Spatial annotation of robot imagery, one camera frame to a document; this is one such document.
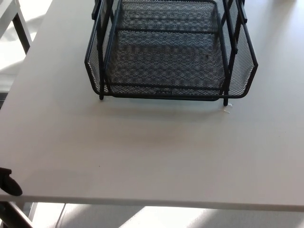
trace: metal rod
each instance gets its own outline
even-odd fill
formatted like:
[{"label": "metal rod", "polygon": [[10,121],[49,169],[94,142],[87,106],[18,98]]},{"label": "metal rod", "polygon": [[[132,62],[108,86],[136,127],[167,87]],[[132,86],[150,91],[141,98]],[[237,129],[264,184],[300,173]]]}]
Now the metal rod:
[{"label": "metal rod", "polygon": [[[189,0],[162,0],[164,2],[166,1],[189,1]],[[191,0],[191,1],[194,1],[194,2],[210,2],[210,3],[215,3],[214,0]],[[138,1],[128,1],[128,3],[138,3]]]},{"label": "metal rod", "polygon": [[13,19],[13,24],[16,29],[17,35],[20,39],[20,42],[22,44],[23,50],[25,54],[27,54],[29,51],[31,41],[29,41],[30,37],[27,36],[18,13]]},{"label": "metal rod", "polygon": [[149,28],[116,28],[120,31],[134,32],[171,32],[171,33],[195,33],[195,34],[218,34],[218,31],[189,31],[189,30],[170,30],[170,29],[149,29]]},{"label": "metal rod", "polygon": [[229,69],[228,69],[228,60],[227,60],[227,53],[226,53],[226,45],[225,45],[224,36],[223,36],[223,28],[221,26],[219,14],[217,14],[217,21],[218,21],[218,29],[219,29],[219,41],[220,41],[220,47],[221,47],[221,52],[222,52],[223,65],[224,65],[224,73],[225,73],[225,79],[223,82],[223,86],[221,86],[221,90],[219,92],[219,94],[222,95],[225,90],[225,81],[228,77],[230,77],[230,74],[229,74]]},{"label": "metal rod", "polygon": [[[230,10],[231,6],[232,6],[233,0],[229,0],[228,2],[228,9]],[[221,25],[224,26],[226,21],[226,13],[224,13],[223,17],[222,17],[222,21],[221,21]]]},{"label": "metal rod", "polygon": [[[121,0],[119,0],[118,3],[117,3],[117,10],[115,12],[114,20],[112,22],[112,27],[111,27],[111,30],[110,30],[110,33],[109,33],[108,44],[113,42],[114,34],[115,34],[115,31],[116,31],[116,24],[117,24],[117,21],[118,21],[118,15],[120,13],[120,10],[121,10]],[[103,67],[104,82],[107,86],[107,89],[108,89],[109,93],[111,93],[112,89],[109,85],[110,84],[110,78],[106,74],[106,69],[107,69],[107,65],[108,65],[108,62],[109,62],[111,47],[112,47],[112,45],[107,45],[105,55],[104,55],[105,64],[104,64],[104,67]]]},{"label": "metal rod", "polygon": [[184,85],[153,85],[153,84],[139,84],[139,83],[109,83],[111,86],[136,86],[136,87],[147,87],[147,88],[164,88],[164,89],[193,89],[193,90],[210,90],[219,91],[221,88],[212,87],[200,87],[200,86],[184,86]]},{"label": "metal rod", "polygon": [[104,81],[107,78],[104,71],[103,44],[104,44],[107,25],[112,11],[112,5],[113,5],[113,0],[105,0],[99,8],[98,11],[99,14],[97,16],[97,50],[98,50],[98,62],[99,62],[99,73],[100,73],[99,99],[103,99]]},{"label": "metal rod", "polygon": [[232,21],[231,21],[231,16],[230,16],[230,9],[227,6],[226,0],[223,0],[224,3],[224,10],[225,10],[225,14],[227,17],[227,28],[228,28],[228,33],[229,33],[229,39],[230,39],[230,43],[231,43],[231,51],[237,53],[238,49],[237,49],[237,44],[234,38],[234,34],[233,34],[233,26],[232,26]]},{"label": "metal rod", "polygon": [[168,100],[188,100],[188,101],[216,101],[220,98],[223,98],[223,95],[150,95],[150,94],[109,94],[113,97],[124,97],[124,98],[143,98],[143,99],[168,99]]},{"label": "metal rod", "polygon": [[0,101],[5,101],[7,95],[8,93],[0,93]]},{"label": "metal rod", "polygon": [[[240,16],[238,15],[237,21],[236,21],[236,28],[235,28],[235,32],[234,32],[236,43],[238,43],[240,30],[241,30],[241,19],[240,19]],[[229,73],[230,73],[230,76],[232,76],[232,69],[233,69],[235,57],[236,57],[236,54],[231,52],[230,53],[230,59],[229,59]]]},{"label": "metal rod", "polygon": [[112,22],[114,21],[114,14],[113,14],[113,10],[111,10],[110,19],[111,19],[111,21],[112,21]]},{"label": "metal rod", "polygon": [[33,228],[31,221],[11,202],[0,201],[0,219],[9,228]]},{"label": "metal rod", "polygon": [[236,4],[237,4],[237,10],[238,10],[239,16],[241,18],[241,22],[242,22],[242,24],[246,24],[247,16],[246,16],[243,2],[241,0],[236,0]]}]

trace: wire mesh basket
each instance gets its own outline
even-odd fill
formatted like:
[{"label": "wire mesh basket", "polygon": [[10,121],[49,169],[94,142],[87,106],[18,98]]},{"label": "wire mesh basket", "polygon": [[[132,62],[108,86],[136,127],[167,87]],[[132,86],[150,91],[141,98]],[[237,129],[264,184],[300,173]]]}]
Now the wire mesh basket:
[{"label": "wire mesh basket", "polygon": [[97,0],[85,57],[93,90],[100,99],[224,98],[224,105],[244,97],[257,70],[244,3]]}]

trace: white desk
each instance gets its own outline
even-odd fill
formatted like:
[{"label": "white desk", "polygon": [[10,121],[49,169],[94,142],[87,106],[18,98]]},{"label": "white desk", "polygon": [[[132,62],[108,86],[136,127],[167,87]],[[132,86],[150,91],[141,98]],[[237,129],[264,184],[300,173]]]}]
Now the white desk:
[{"label": "white desk", "polygon": [[302,1],[247,0],[247,97],[99,101],[84,57],[94,1],[54,0],[0,111],[5,201],[304,211]]}]

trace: desk surface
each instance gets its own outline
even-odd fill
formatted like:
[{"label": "desk surface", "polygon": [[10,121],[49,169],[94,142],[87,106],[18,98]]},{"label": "desk surface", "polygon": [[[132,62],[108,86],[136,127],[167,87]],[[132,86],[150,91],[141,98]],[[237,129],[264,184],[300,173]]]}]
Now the desk surface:
[{"label": "desk surface", "polygon": [[54,0],[0,111],[0,200],[304,210],[302,1],[247,0],[259,69],[247,97],[106,97],[84,57],[94,1]]}]

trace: desk leg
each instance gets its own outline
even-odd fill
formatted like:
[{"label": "desk leg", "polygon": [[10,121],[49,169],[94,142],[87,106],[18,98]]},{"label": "desk leg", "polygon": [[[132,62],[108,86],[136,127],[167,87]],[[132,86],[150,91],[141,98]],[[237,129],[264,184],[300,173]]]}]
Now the desk leg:
[{"label": "desk leg", "polygon": [[0,201],[0,219],[8,228],[33,228],[28,217],[11,202]]},{"label": "desk leg", "polygon": [[31,45],[32,39],[30,37],[28,27],[26,25],[26,22],[23,18],[21,11],[18,12],[16,14],[16,16],[14,17],[13,23],[14,23],[16,32],[18,34],[18,37],[20,39],[20,42],[23,46],[23,50],[24,50],[25,54],[27,54],[29,47]]},{"label": "desk leg", "polygon": [[7,95],[8,95],[8,93],[0,93],[0,109],[1,109],[3,102],[5,101],[5,98]]}]

